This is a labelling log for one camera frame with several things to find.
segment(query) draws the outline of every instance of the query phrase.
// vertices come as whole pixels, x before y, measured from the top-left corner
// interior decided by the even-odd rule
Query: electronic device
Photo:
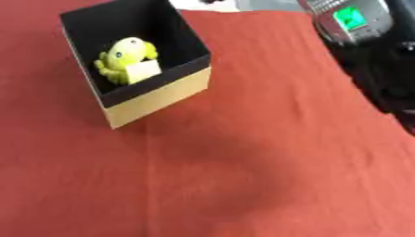
[[[342,67],[415,134],[415,0],[298,0]]]

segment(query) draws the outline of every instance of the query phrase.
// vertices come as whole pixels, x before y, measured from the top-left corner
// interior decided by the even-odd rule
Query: cardboard box
[[[118,0],[61,14],[65,35],[111,128],[116,129],[208,87],[210,52],[168,0]],[[162,73],[117,86],[94,68],[116,41],[154,44]]]

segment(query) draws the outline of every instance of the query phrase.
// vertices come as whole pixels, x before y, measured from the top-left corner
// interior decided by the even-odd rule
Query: green screen
[[[334,18],[347,31],[362,27],[368,23],[356,7],[346,7],[334,12]]]

